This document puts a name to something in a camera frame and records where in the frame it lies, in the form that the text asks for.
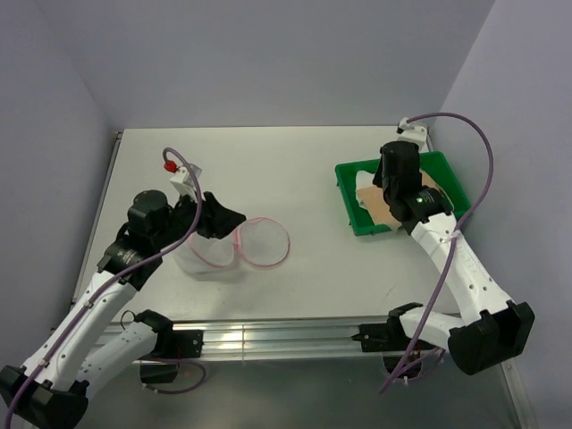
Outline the beige bra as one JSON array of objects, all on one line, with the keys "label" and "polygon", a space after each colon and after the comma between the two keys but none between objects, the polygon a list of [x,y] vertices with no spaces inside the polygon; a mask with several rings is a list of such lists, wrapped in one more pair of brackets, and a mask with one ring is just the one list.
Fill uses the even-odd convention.
[{"label": "beige bra", "polygon": [[391,231],[397,231],[403,228],[402,223],[393,217],[389,206],[383,199],[377,203],[369,203],[368,208],[364,210],[368,212],[374,225],[385,225]]}]

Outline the white mesh laundry bag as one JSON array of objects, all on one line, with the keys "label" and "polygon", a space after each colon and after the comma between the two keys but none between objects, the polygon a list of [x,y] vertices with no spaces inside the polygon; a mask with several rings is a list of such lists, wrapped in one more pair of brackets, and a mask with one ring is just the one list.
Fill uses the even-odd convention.
[{"label": "white mesh laundry bag", "polygon": [[267,217],[248,219],[223,239],[197,233],[172,253],[175,264],[199,282],[237,282],[249,269],[279,267],[290,254],[287,230]]}]

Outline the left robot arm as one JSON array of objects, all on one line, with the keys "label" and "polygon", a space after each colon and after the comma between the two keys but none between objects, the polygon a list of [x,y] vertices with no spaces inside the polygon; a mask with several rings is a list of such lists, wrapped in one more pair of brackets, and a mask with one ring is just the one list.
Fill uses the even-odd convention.
[{"label": "left robot arm", "polygon": [[165,255],[195,231],[223,239],[246,219],[211,192],[199,198],[181,196],[174,206],[159,190],[140,192],[70,313],[24,364],[2,369],[1,396],[8,407],[4,425],[20,416],[38,428],[73,428],[97,390],[132,361],[171,360],[176,350],[173,323],[152,310],[135,315],[103,348],[92,348]]}]

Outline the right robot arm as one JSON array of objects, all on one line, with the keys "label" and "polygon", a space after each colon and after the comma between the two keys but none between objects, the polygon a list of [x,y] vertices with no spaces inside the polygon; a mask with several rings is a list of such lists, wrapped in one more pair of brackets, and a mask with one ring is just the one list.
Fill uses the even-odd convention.
[{"label": "right robot arm", "polygon": [[460,315],[448,316],[410,303],[389,313],[384,338],[404,349],[424,341],[448,351],[465,374],[477,374],[520,355],[534,322],[525,302],[517,304],[489,275],[464,238],[450,205],[425,186],[418,146],[393,141],[381,150],[374,185],[406,233],[439,270]]}]

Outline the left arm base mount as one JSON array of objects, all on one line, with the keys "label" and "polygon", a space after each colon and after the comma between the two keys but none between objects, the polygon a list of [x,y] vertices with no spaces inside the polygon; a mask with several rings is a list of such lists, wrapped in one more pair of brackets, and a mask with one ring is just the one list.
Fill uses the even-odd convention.
[{"label": "left arm base mount", "polygon": [[146,385],[174,383],[181,376],[203,382],[206,369],[198,362],[203,347],[200,330],[175,330],[165,345],[146,354],[139,364],[139,379]]}]

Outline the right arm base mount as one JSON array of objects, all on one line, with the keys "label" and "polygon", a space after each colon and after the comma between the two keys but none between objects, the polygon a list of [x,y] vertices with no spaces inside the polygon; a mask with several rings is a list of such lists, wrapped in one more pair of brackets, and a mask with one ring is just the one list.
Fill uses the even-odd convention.
[{"label": "right arm base mount", "polygon": [[[406,336],[403,329],[397,327],[396,323],[388,319],[387,322],[381,324],[361,324],[358,327],[358,332],[351,336],[353,341],[360,344],[361,350],[364,353],[374,352],[402,352],[410,343],[410,338]],[[418,340],[413,348],[406,364],[412,363],[416,359],[423,356],[426,350],[432,350],[434,346],[426,341]],[[384,357],[383,363],[386,371],[390,374],[397,364],[399,363],[400,356]],[[399,376],[400,380],[416,378],[421,374],[423,364],[419,363],[409,370],[404,371]]]}]

